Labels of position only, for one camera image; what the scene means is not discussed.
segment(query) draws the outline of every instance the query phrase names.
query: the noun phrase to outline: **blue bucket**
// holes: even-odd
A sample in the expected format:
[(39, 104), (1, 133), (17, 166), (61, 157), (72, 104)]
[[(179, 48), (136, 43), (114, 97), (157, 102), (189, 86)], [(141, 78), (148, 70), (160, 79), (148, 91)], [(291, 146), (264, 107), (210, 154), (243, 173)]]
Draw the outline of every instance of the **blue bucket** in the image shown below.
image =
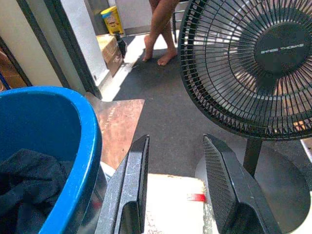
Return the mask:
[(30, 149), (74, 162), (40, 233), (76, 233), (90, 222), (95, 229), (105, 193), (99, 170), (102, 140), (96, 115), (82, 95), (58, 87), (1, 92), (0, 146), (0, 160)]

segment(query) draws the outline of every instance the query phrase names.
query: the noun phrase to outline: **black fabric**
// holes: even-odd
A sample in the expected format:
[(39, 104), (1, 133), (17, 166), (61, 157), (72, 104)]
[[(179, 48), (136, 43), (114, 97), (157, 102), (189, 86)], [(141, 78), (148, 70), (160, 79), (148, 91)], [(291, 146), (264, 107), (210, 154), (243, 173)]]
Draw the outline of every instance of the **black fabric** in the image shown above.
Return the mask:
[(0, 233), (38, 233), (72, 163), (22, 149), (0, 164)]

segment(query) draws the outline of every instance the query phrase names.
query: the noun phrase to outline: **fan grille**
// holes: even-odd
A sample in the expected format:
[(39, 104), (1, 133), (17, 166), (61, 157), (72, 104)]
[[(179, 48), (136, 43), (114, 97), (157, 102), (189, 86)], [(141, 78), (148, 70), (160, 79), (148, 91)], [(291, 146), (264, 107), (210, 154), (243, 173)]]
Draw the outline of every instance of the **fan grille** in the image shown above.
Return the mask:
[[(191, 1), (181, 26), (179, 56), (185, 88), (197, 107), (217, 124), (246, 137), (310, 137), (311, 14), (309, 0)], [(288, 24), (302, 28), (305, 44), (285, 47), (287, 59), (297, 64), (284, 69), (282, 63), (284, 70), (276, 74), (263, 68), (256, 50), (264, 34)], [(296, 39), (294, 31), (290, 41)], [(301, 61), (296, 59), (299, 51), (306, 53)]]

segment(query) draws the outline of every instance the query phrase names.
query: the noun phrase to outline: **yellow container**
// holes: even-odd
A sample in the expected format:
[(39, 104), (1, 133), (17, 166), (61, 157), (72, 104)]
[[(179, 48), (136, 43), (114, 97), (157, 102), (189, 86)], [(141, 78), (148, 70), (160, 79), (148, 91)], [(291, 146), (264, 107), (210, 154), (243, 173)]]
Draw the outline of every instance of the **yellow container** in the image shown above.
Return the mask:
[(111, 35), (114, 33), (123, 34), (120, 18), (118, 15), (117, 7), (112, 6), (101, 12), (102, 18), (106, 27)]

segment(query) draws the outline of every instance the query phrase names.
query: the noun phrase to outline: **fan stand pole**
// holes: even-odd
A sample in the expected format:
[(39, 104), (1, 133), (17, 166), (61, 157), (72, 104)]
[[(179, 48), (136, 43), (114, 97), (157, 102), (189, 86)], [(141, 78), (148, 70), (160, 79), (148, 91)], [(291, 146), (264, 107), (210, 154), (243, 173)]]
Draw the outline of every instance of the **fan stand pole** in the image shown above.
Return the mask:
[(262, 140), (248, 138), (243, 166), (252, 177), (258, 164), (261, 146)]

